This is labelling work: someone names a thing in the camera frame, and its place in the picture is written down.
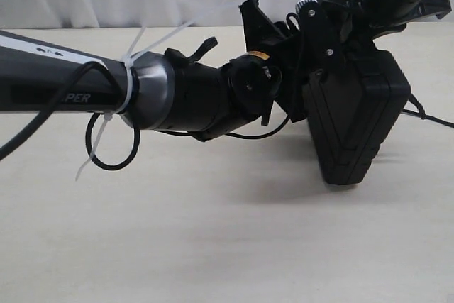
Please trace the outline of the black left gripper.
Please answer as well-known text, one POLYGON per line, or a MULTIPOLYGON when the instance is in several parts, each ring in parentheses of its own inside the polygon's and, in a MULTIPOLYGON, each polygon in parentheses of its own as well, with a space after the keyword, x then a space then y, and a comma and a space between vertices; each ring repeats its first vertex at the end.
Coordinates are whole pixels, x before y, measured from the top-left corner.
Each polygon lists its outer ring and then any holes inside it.
POLYGON ((264 53, 266 63, 282 73, 276 102, 293 122, 306 118, 303 87, 309 77, 344 73, 346 58, 340 38, 317 0, 300 0, 285 21, 273 22, 259 8, 258 0, 239 6, 246 50, 264 53))

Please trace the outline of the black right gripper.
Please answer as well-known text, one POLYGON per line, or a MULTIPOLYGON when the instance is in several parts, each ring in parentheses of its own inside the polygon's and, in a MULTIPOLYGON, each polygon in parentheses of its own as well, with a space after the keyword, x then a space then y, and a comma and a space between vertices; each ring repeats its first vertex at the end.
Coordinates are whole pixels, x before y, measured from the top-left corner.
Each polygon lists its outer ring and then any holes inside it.
POLYGON ((378 38, 450 13, 450 0, 317 0, 341 39, 378 38))

